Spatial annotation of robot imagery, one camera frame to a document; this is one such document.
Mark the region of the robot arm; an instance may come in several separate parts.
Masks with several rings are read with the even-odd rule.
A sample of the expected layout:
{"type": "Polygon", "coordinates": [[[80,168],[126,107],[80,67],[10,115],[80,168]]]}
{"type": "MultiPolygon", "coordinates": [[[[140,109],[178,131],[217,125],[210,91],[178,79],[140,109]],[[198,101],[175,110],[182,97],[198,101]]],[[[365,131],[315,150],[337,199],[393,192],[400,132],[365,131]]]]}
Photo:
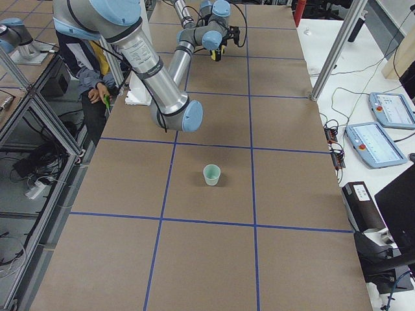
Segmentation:
{"type": "Polygon", "coordinates": [[[183,29],[191,29],[207,25],[211,17],[212,4],[210,1],[202,1],[199,10],[189,6],[183,0],[171,1],[183,29]]]}
{"type": "Polygon", "coordinates": [[[86,40],[104,38],[117,46],[153,98],[153,121],[165,130],[194,132],[202,123],[203,108],[180,90],[180,81],[196,47],[209,51],[222,47],[231,8],[227,1],[202,1],[200,13],[207,23],[198,26],[185,1],[173,1],[173,6],[183,29],[168,68],[143,31],[139,1],[53,1],[53,19],[62,34],[86,40]]]}

